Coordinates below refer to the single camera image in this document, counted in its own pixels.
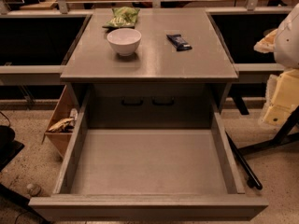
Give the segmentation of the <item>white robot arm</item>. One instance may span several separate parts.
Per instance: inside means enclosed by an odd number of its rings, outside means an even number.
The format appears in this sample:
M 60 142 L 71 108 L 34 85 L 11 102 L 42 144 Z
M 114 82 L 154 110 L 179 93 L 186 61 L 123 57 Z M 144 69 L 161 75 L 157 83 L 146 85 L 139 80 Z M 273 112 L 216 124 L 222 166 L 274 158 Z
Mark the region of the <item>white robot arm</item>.
M 257 42 L 253 49 L 260 53 L 274 53 L 274 59 L 285 68 L 299 68 L 299 4 L 279 27 Z

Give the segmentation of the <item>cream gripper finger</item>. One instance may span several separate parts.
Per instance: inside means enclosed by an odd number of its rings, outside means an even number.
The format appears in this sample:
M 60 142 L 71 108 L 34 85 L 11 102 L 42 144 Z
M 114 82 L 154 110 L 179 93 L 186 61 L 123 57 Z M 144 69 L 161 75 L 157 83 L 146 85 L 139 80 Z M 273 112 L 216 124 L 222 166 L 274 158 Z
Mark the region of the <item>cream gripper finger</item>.
M 274 29 L 266 34 L 266 36 L 257 42 L 253 49 L 260 53 L 269 53 L 274 51 L 275 47 L 275 37 L 277 34 L 277 29 Z

